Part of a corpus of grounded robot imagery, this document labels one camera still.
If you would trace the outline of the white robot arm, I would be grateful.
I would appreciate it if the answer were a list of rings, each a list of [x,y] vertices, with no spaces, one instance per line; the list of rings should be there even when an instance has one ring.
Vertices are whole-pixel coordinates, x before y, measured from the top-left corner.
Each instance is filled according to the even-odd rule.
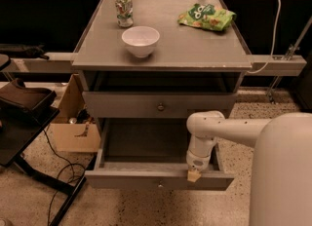
[[[312,226],[312,114],[274,119],[226,119],[218,111],[190,115],[187,179],[208,167],[219,138],[253,151],[250,226]]]

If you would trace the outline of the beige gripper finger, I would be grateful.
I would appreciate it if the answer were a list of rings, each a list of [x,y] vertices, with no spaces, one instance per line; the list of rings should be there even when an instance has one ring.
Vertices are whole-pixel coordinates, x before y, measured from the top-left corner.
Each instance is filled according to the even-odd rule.
[[[198,179],[201,178],[201,173],[198,172],[197,170],[190,170],[188,173],[187,173],[187,180],[189,182],[193,182],[195,183]]]

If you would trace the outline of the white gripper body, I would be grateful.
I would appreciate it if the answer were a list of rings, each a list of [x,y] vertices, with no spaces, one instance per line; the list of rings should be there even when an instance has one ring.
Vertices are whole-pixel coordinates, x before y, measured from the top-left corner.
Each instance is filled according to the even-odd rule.
[[[191,137],[186,152],[186,163],[192,171],[205,170],[211,159],[216,141],[212,137]]]

